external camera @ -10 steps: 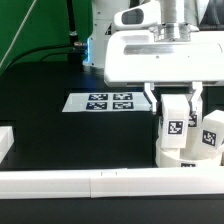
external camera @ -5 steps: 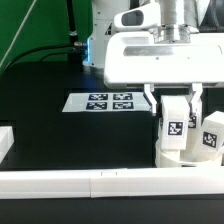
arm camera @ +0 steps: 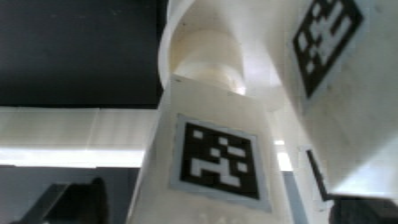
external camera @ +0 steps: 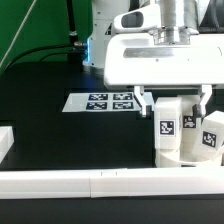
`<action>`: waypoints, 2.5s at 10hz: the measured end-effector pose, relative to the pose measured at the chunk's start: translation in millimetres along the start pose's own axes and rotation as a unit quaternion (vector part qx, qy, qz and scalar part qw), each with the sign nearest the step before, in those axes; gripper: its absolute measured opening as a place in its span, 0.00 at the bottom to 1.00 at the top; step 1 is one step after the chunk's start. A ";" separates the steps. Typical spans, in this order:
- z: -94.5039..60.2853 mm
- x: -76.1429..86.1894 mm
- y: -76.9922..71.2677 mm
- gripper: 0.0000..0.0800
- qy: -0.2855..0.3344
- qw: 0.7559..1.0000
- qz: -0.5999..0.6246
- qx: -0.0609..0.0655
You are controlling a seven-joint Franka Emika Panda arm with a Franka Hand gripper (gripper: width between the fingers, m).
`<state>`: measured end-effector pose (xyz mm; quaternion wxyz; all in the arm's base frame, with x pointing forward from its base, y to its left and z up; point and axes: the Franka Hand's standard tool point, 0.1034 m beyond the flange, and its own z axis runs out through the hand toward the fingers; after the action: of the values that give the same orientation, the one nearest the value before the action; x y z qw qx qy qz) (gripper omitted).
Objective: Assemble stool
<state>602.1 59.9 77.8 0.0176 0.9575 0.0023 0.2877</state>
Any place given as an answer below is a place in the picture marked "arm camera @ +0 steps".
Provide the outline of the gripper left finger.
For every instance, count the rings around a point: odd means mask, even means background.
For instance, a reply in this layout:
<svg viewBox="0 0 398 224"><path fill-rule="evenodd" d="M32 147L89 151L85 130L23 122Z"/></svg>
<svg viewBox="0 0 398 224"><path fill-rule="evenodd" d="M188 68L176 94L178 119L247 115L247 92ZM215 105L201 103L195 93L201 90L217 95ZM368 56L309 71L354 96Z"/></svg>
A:
<svg viewBox="0 0 398 224"><path fill-rule="evenodd" d="M55 183L30 207L20 224L108 224L107 187L101 178L89 183Z"/></svg>

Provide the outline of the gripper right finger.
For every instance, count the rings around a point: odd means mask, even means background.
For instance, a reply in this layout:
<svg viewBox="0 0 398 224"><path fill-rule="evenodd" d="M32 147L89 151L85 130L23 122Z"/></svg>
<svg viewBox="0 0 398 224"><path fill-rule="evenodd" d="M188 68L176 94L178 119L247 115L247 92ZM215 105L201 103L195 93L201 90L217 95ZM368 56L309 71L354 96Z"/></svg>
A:
<svg viewBox="0 0 398 224"><path fill-rule="evenodd" d="M389 199L338 197L329 224L398 224L398 205Z"/></svg>

